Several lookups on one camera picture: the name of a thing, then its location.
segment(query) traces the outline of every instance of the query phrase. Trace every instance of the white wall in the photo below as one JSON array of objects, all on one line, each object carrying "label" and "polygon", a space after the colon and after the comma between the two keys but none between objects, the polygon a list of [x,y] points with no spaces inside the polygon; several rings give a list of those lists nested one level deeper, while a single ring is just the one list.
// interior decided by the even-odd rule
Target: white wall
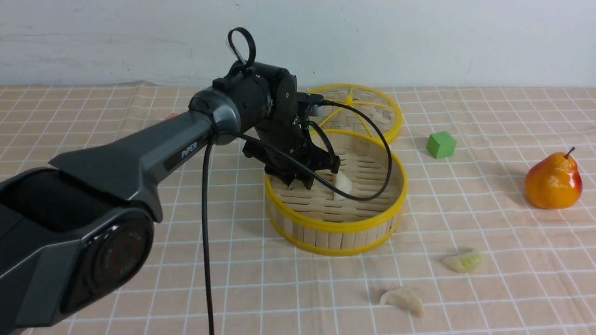
[{"label": "white wall", "polygon": [[299,85],[596,85],[595,0],[0,0],[0,85],[209,85],[226,34]]}]

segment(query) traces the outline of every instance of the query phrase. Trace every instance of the pear stem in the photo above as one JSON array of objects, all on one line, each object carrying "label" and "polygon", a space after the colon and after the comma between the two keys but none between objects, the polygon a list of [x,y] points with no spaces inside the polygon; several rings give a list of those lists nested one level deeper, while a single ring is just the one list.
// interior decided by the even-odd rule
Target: pear stem
[{"label": "pear stem", "polygon": [[571,154],[573,150],[575,150],[575,147],[571,147],[571,150],[565,155],[565,159],[569,159],[569,154]]}]

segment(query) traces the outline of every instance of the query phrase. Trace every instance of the bamboo steamer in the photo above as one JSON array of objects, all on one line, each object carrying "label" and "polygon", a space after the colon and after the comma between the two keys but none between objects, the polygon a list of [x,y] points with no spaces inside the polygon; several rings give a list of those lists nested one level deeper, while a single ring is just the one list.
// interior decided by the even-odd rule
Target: bamboo steamer
[{"label": "bamboo steamer", "polygon": [[[382,186],[387,174],[387,152],[380,141],[341,129],[325,130],[340,170],[353,183],[351,194],[370,196]],[[320,137],[313,142],[324,148]],[[385,242],[399,225],[408,178],[392,153],[390,182],[370,201],[333,200],[333,192],[315,180],[311,190],[303,186],[288,190],[279,179],[265,175],[265,205],[273,227],[288,242],[320,255],[349,256],[371,250]],[[332,182],[329,171],[317,172]]]}]

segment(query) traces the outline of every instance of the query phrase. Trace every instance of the steamer basket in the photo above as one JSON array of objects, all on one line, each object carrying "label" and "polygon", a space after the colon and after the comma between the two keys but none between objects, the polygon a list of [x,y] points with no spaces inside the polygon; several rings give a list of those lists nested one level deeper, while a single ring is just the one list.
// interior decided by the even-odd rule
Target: steamer basket
[{"label": "steamer basket", "polygon": [[[362,134],[339,129],[326,130],[340,156],[340,170],[353,182],[351,194],[371,196],[387,174],[384,146]],[[317,135],[313,142],[324,145]],[[312,189],[288,190],[279,179],[265,175],[265,205],[273,227],[295,246],[320,255],[349,256],[371,250],[385,242],[399,225],[408,192],[405,169],[392,153],[390,182],[370,201],[333,200],[333,192],[315,180]],[[318,174],[330,183],[332,174]]]},{"label": "steamer basket", "polygon": [[[309,92],[360,110],[383,132],[387,143],[391,143],[399,135],[403,124],[402,110],[394,99],[377,89],[340,83],[320,86]],[[343,108],[325,106],[323,116],[311,117],[311,120],[323,129],[342,129],[380,140],[371,125],[354,112]]]}]

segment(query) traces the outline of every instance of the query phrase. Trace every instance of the yellow rim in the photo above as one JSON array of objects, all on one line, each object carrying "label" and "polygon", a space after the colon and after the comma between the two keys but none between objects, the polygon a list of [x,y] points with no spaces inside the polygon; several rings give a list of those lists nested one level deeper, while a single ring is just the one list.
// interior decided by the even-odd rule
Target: yellow rim
[{"label": "yellow rim", "polygon": [[[370,88],[370,87],[366,87],[366,86],[362,86],[362,85],[350,84],[350,83],[338,83],[338,84],[331,84],[331,85],[323,85],[323,86],[319,86],[317,88],[311,89],[309,91],[309,93],[312,93],[312,94],[319,93],[321,91],[324,91],[326,89],[331,89],[331,88],[349,88],[350,89],[350,92],[348,93],[348,96],[345,101],[330,99],[331,101],[343,103],[343,104],[351,106],[351,107],[354,107],[353,105],[371,105],[371,106],[379,106],[379,107],[388,107],[388,108],[393,109],[395,111],[395,122],[393,122],[393,125],[391,126],[391,128],[389,128],[389,130],[387,132],[385,132],[383,134],[383,136],[385,137],[385,140],[387,141],[387,143],[393,142],[393,140],[398,137],[399,132],[402,128],[402,124],[403,124],[403,114],[402,114],[401,108],[399,108],[399,105],[395,102],[394,99],[389,98],[385,93],[379,91],[378,89],[374,89],[374,88]],[[363,91],[368,91],[370,93],[374,93],[380,97],[383,97],[385,100],[387,100],[387,102],[389,104],[382,105],[379,103],[371,103],[368,101],[354,101],[352,99],[352,92],[355,88],[361,89]],[[331,113],[329,116],[327,116],[319,124],[319,126],[322,126],[324,123],[329,121],[340,110],[341,110],[340,108],[336,109],[333,113]],[[366,130],[366,132],[368,133],[368,135],[370,137],[374,138],[377,141],[382,142],[380,140],[379,136],[376,135],[376,132],[374,132],[374,129],[372,129],[372,130],[368,129],[369,125],[367,125],[367,123],[362,119],[362,117],[358,116],[358,119],[360,119],[360,122],[362,123],[364,129]]]},{"label": "yellow rim", "polygon": [[316,247],[311,244],[306,244],[304,242],[301,242],[301,241],[293,238],[290,234],[285,232],[283,229],[281,229],[280,226],[277,225],[277,222],[271,216],[271,210],[268,208],[267,208],[267,214],[269,215],[269,221],[271,222],[271,225],[273,226],[273,228],[275,228],[275,230],[286,241],[290,242],[291,244],[294,244],[296,247],[298,247],[302,250],[305,250],[307,252],[316,253],[318,255],[323,255],[323,256],[353,256],[353,255],[358,255],[360,253],[375,249],[376,247],[380,246],[385,241],[387,241],[389,239],[389,237],[391,237],[391,235],[399,227],[399,223],[402,220],[402,216],[400,215],[397,222],[395,223],[395,226],[393,228],[391,228],[391,230],[389,230],[389,232],[387,234],[385,234],[385,236],[383,236],[382,238],[379,238],[375,242],[366,244],[365,246],[352,248],[352,249],[327,249],[327,248]]},{"label": "yellow rim", "polygon": [[[379,147],[385,149],[383,144],[380,141],[376,141],[366,135],[359,134],[357,132],[352,131],[345,131],[341,129],[326,129],[324,131],[328,134],[343,134],[348,136],[354,136],[358,138],[365,139]],[[322,220],[317,220],[310,218],[306,215],[300,214],[298,212],[293,211],[290,207],[283,203],[275,194],[273,187],[271,186],[271,182],[269,180],[270,176],[265,174],[265,192],[268,198],[270,199],[271,203],[286,217],[295,222],[298,225],[301,225],[305,228],[310,228],[315,231],[323,231],[323,232],[332,232],[338,234],[344,234],[348,232],[358,232],[370,228],[376,227],[381,222],[387,221],[390,218],[394,217],[397,212],[402,208],[403,203],[405,202],[406,195],[408,193],[408,176],[406,175],[406,170],[403,167],[402,162],[399,158],[395,155],[395,153],[391,152],[392,158],[395,162],[397,162],[397,167],[403,176],[403,189],[401,194],[399,195],[397,201],[383,213],[373,216],[372,218],[360,220],[360,221],[353,221],[353,222],[326,222]]]}]

